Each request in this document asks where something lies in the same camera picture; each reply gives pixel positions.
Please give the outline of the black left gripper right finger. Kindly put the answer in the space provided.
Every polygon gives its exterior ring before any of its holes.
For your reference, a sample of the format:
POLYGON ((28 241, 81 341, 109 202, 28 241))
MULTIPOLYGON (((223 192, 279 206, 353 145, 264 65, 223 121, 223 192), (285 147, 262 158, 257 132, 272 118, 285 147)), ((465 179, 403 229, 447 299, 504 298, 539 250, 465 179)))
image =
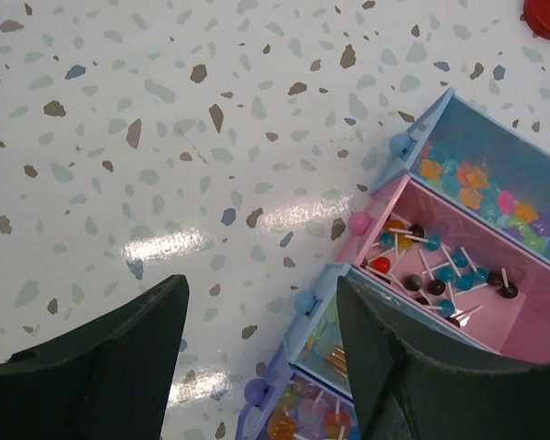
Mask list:
POLYGON ((363 439, 550 439, 550 363, 444 335, 348 277, 336 305, 363 439))

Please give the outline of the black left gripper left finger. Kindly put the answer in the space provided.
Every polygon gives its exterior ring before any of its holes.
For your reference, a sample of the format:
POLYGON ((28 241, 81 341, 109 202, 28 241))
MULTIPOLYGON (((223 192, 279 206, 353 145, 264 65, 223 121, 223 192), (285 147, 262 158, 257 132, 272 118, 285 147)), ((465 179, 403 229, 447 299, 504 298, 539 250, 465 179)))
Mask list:
POLYGON ((189 302, 172 275, 0 364, 0 439, 159 439, 189 302))

